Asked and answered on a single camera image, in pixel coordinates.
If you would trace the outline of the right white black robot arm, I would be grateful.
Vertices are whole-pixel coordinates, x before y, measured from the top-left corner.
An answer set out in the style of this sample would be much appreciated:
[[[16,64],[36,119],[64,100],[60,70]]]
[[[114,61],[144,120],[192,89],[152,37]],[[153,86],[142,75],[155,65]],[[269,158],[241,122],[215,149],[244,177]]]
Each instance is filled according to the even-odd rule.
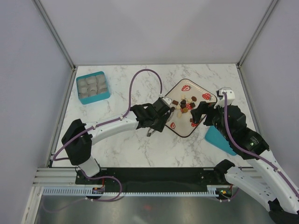
[[[275,159],[262,136],[247,127],[246,116],[236,105],[219,106],[201,102],[191,110],[194,123],[205,114],[204,125],[214,126],[228,141],[230,147],[247,161],[263,178],[265,185],[245,175],[240,168],[223,160],[214,171],[219,184],[229,182],[259,202],[276,224],[299,222],[299,188],[290,180]]]

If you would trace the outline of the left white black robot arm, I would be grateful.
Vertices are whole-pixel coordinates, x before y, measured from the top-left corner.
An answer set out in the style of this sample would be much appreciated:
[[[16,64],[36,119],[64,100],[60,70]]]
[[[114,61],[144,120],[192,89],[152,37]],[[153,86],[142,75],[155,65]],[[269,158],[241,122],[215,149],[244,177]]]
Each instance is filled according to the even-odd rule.
[[[170,98],[163,97],[152,104],[134,105],[117,118],[101,123],[93,122],[90,128],[80,119],[74,120],[62,137],[68,159],[73,166],[83,170],[90,183],[99,183],[102,172],[91,155],[92,146],[125,131],[148,128],[148,137],[155,132],[162,132],[171,116],[171,104]]]

